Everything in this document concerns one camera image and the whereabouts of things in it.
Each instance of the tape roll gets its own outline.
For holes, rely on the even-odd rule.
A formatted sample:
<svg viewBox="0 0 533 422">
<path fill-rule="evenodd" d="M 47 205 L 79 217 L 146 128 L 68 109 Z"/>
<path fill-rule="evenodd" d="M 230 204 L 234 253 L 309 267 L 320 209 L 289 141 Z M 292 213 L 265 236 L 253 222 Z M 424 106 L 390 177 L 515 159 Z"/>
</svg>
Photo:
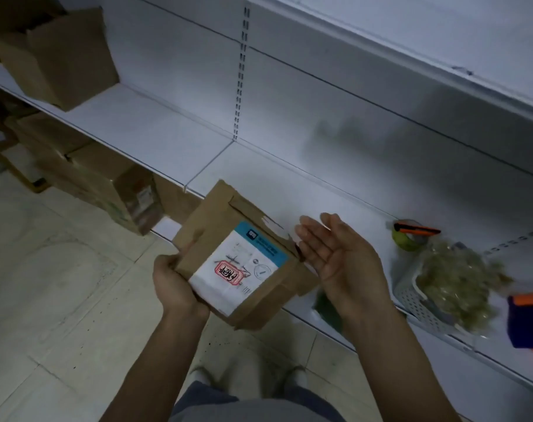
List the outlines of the tape roll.
<svg viewBox="0 0 533 422">
<path fill-rule="evenodd" d="M 421 226 L 420 223 L 412 219 L 400 219 L 397 222 L 402 222 L 413 226 Z M 398 232 L 394 228 L 391 229 L 391 238 L 393 238 L 400 249 L 405 251 L 417 251 L 425 247 L 428 242 L 428 237 Z"/>
</svg>

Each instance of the left hand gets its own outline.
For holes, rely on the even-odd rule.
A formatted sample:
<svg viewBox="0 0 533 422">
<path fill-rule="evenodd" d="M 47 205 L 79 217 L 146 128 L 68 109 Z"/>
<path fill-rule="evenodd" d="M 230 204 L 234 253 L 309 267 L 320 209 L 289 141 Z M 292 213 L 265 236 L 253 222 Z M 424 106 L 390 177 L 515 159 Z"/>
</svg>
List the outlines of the left hand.
<svg viewBox="0 0 533 422">
<path fill-rule="evenodd" d="M 164 316 L 197 316 L 208 319 L 210 309 L 196 299 L 190 284 L 174 271 L 183 257 L 184 251 L 177 255 L 159 255 L 153 264 L 153 283 L 157 297 L 163 304 Z"/>
</svg>

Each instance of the tiled floor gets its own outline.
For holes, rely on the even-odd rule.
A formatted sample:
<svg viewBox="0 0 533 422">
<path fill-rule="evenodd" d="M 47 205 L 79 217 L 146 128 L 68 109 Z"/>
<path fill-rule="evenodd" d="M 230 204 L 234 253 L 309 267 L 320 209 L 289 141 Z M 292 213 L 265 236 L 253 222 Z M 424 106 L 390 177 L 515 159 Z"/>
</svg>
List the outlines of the tiled floor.
<svg viewBox="0 0 533 422">
<path fill-rule="evenodd" d="M 33 195 L 0 175 L 0 421 L 97 420 L 160 317 L 153 259 L 174 251 L 56 189 Z M 304 365 L 310 389 L 347 420 L 381 420 L 355 354 L 285 312 L 253 334 L 212 316 L 197 365 L 240 398 Z"/>
</svg>

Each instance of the right hand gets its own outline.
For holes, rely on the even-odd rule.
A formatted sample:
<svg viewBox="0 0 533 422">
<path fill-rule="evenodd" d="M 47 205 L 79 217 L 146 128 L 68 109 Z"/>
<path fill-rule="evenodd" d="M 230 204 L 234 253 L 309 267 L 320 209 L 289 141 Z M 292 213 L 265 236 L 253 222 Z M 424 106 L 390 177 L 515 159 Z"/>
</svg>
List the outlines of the right hand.
<svg viewBox="0 0 533 422">
<path fill-rule="evenodd" d="M 346 328 L 364 312 L 391 304 L 387 280 L 368 241 L 337 214 L 321 213 L 320 218 L 325 226 L 308 216 L 299 218 L 298 245 Z"/>
</svg>

